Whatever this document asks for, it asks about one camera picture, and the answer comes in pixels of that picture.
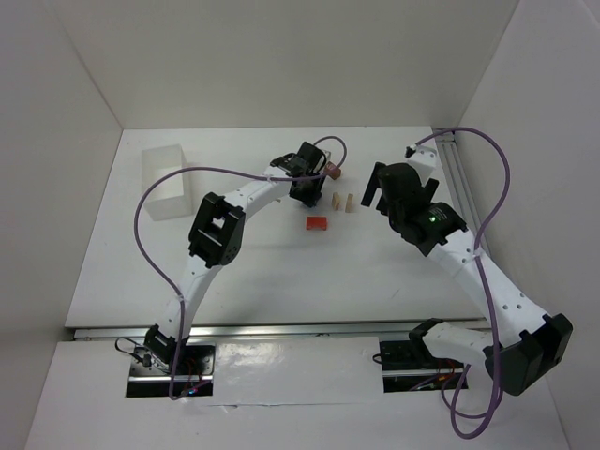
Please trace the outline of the brown balloon wood block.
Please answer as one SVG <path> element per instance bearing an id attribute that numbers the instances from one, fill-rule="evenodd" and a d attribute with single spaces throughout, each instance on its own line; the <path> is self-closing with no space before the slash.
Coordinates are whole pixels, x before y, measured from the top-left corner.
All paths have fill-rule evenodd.
<path id="1" fill-rule="evenodd" d="M 338 180 L 341 176 L 341 169 L 331 161 L 325 164 L 323 172 L 332 180 Z"/>

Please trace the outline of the natural long wood block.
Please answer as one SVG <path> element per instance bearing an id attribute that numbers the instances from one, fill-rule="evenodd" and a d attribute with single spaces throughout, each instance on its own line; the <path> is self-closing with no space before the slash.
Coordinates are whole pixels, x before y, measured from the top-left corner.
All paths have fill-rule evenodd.
<path id="1" fill-rule="evenodd" d="M 351 213 L 351 211 L 353 210 L 353 194 L 349 193 L 346 199 L 346 203 L 345 203 L 345 212 L 346 213 Z"/>

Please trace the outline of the red arch wood block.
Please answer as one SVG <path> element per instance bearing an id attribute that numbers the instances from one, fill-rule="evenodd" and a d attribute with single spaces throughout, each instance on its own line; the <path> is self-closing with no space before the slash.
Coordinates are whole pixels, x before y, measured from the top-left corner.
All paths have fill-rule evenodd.
<path id="1" fill-rule="evenodd" d="M 306 217 L 306 229 L 308 231 L 326 231 L 328 229 L 328 219 L 323 216 Z"/>

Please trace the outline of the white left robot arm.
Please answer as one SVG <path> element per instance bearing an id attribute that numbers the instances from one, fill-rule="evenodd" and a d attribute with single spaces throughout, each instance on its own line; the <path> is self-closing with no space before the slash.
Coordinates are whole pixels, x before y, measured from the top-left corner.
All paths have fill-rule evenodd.
<path id="1" fill-rule="evenodd" d="M 209 192 L 188 233 L 187 268 L 181 281 L 170 279 L 149 257 L 139 233 L 138 206 L 134 216 L 134 237 L 141 254 L 169 284 L 175 299 L 165 316 L 146 332 L 144 345 L 169 370 L 174 371 L 183 356 L 191 321 L 218 272 L 241 250 L 246 223 L 266 205 L 288 196 L 313 207 L 322 196 L 324 168 L 329 156 L 314 144 L 303 142 L 299 150 L 273 159 L 260 175 L 215 168 L 246 178 L 248 183 L 224 195 Z"/>

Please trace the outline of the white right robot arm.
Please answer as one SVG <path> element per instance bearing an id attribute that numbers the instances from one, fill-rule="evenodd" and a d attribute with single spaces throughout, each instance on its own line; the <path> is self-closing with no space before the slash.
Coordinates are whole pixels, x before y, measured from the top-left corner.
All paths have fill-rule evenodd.
<path id="1" fill-rule="evenodd" d="M 476 247 L 473 232 L 454 208 L 432 200 L 438 185 L 435 179 L 421 181 L 407 163 L 378 162 L 361 204 L 374 205 L 394 232 L 438 264 L 490 329 L 476 332 L 429 319 L 410 332 L 410 342 L 421 358 L 484 368 L 504 393 L 519 396 L 562 361 L 573 325 L 536 305 Z"/>

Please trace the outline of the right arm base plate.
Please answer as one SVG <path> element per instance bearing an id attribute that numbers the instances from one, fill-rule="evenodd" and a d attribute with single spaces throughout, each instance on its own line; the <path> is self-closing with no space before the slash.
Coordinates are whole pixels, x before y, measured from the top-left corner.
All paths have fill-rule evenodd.
<path id="1" fill-rule="evenodd" d="M 409 340 L 381 341 L 372 356 L 382 369 L 384 393 L 440 391 L 455 388 L 464 366 L 454 360 L 417 353 Z"/>

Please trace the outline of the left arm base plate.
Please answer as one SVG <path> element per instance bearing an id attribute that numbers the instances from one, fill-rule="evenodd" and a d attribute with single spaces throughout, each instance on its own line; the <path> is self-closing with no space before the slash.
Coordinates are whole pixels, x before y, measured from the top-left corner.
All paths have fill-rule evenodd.
<path id="1" fill-rule="evenodd" d="M 130 355 L 127 398 L 168 398 L 171 382 L 169 368 L 144 346 L 136 345 Z M 175 397 L 211 397 L 216 362 L 216 346 L 192 345 L 183 351 L 176 370 L 172 394 Z"/>

